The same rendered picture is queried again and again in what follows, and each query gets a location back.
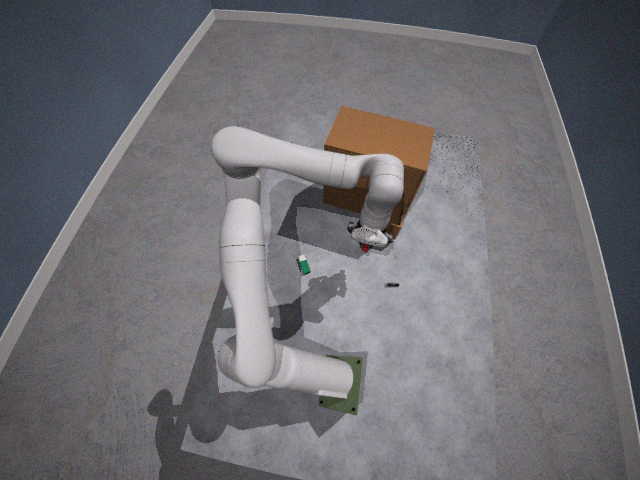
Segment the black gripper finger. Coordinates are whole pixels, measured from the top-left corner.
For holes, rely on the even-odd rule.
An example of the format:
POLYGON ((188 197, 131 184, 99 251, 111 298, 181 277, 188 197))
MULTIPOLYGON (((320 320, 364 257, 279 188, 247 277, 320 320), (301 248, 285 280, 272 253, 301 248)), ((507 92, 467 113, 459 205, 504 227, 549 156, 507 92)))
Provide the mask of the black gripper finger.
MULTIPOLYGON (((385 233, 386 233, 386 232, 385 232, 385 233)), ((387 236, 387 238, 388 238, 388 243, 391 243, 391 241, 392 241, 392 237, 393 237, 393 234, 392 234, 392 233, 386 233, 386 236, 387 236)), ((368 244, 367 249, 372 248, 372 247, 373 247, 373 245, 369 245, 369 244, 368 244)))
MULTIPOLYGON (((356 229, 356 225, 358 225, 358 224, 354 224, 353 222, 349 222, 349 225, 348 225, 347 230, 348 230, 350 233, 352 233, 352 230, 356 229)), ((361 247, 363 247, 363 246, 364 246, 364 243, 361 243, 361 242, 360 242, 360 245, 361 245, 361 247)))

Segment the brown wooden chest of drawers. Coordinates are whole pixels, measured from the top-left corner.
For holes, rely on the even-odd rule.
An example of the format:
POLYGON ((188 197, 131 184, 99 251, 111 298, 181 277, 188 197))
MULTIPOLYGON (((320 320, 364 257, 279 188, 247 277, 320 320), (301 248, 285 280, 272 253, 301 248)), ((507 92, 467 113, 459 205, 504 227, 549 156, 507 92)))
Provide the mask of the brown wooden chest of drawers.
MULTIPOLYGON (((341 106, 324 144, 358 155, 386 153, 398 157, 404 167, 423 171, 405 215, 427 172, 435 128, 341 106)), ((403 220, 404 220, 403 218, 403 220)))

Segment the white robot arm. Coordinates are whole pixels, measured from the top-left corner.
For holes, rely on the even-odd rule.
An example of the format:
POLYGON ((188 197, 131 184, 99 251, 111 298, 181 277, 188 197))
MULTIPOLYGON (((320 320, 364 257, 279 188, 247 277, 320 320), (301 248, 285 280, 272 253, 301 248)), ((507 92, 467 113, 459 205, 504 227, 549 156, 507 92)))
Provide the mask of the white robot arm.
POLYGON ((370 176, 360 214, 362 227, 352 230, 351 238, 385 247, 388 238, 381 231, 404 190, 402 161, 390 154, 351 156, 309 148, 238 126, 218 131, 211 152, 225 179, 219 260, 236 330, 219 349, 221 372, 250 388, 265 385, 347 399, 353 384, 347 362, 278 343, 274 346, 260 206, 261 168, 348 190, 356 186, 359 175, 370 176))

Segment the green and white eraser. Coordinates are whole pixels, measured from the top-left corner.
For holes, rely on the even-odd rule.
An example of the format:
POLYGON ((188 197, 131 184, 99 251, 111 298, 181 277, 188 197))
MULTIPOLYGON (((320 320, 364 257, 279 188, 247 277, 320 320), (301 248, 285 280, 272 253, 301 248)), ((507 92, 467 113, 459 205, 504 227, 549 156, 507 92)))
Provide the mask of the green and white eraser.
POLYGON ((309 269, 305 255, 298 256, 298 259, 304 275, 310 273, 310 269, 309 269))

